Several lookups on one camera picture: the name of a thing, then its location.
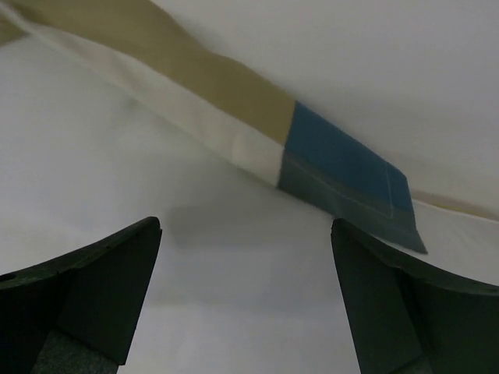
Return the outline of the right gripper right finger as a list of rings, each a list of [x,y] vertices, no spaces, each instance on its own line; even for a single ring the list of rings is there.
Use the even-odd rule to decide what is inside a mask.
[[[401,252],[343,219],[331,246],[362,373],[496,373],[498,288]]]

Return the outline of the white pillow yellow trim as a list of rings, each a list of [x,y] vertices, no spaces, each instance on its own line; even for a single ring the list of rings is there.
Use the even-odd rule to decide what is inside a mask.
[[[417,199],[498,215],[495,1],[163,1],[212,51],[247,64],[378,151]]]

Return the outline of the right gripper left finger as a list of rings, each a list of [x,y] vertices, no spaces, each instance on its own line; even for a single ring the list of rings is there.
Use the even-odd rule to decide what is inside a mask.
[[[1,276],[3,373],[116,373],[126,363],[161,243],[147,217]]]

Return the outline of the blue tan white pillowcase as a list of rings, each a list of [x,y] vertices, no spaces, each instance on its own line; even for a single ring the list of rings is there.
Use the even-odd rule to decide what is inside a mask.
[[[151,1],[4,1],[1,39],[30,34],[206,148],[365,232],[425,252],[406,177]]]

